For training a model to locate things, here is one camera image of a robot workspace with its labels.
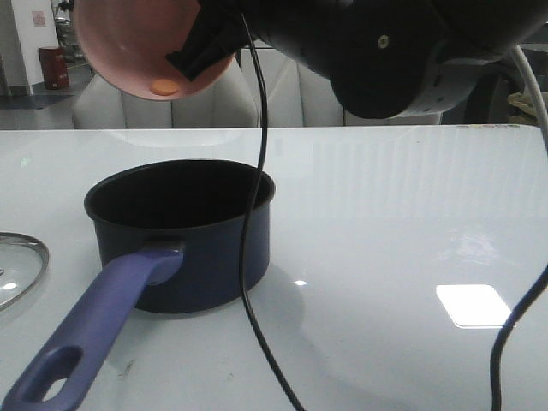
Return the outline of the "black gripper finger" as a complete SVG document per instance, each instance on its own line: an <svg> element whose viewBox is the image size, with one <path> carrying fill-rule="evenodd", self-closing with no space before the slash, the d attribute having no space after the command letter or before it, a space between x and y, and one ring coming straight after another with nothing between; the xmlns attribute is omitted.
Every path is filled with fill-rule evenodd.
<svg viewBox="0 0 548 411"><path fill-rule="evenodd" d="M199 5L182 47L165 55L170 65L190 81L232 56L251 38L241 1L199 1Z"/></svg>

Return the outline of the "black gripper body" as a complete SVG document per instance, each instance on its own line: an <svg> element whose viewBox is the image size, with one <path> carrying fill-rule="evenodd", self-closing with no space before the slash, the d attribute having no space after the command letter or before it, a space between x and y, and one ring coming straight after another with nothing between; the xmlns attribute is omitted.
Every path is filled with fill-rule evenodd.
<svg viewBox="0 0 548 411"><path fill-rule="evenodd" d="M452 109L541 27L544 1L245 1L251 31L366 119Z"/></svg>

